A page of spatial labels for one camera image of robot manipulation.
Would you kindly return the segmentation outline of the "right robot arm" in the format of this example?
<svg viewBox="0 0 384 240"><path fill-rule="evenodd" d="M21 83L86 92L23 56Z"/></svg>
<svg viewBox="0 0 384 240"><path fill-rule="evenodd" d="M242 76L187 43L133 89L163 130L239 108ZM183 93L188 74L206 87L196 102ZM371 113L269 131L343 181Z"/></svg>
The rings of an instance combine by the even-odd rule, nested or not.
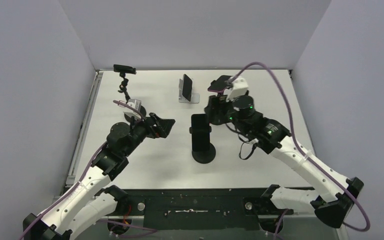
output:
<svg viewBox="0 0 384 240"><path fill-rule="evenodd" d="M364 187L358 177L348 178L318 159L280 122L254 108L254 99L242 95L232 101L226 95L211 95L204 112L212 125L231 123L253 149L259 148L286 164L312 187L301 190L272 184L261 196L269 214L280 210L314 213L325 225L339 229Z"/></svg>

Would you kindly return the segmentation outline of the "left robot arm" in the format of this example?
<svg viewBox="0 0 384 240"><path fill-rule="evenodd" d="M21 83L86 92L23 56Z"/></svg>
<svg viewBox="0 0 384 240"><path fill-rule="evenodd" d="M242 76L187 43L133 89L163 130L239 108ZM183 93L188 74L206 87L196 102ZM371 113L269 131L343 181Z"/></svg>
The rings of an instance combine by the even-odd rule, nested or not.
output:
<svg viewBox="0 0 384 240"><path fill-rule="evenodd" d="M22 240L73 240L102 217L127 211L127 193L110 183L145 138L167 138L176 121L149 116L115 123L79 180L39 215L23 220Z"/></svg>

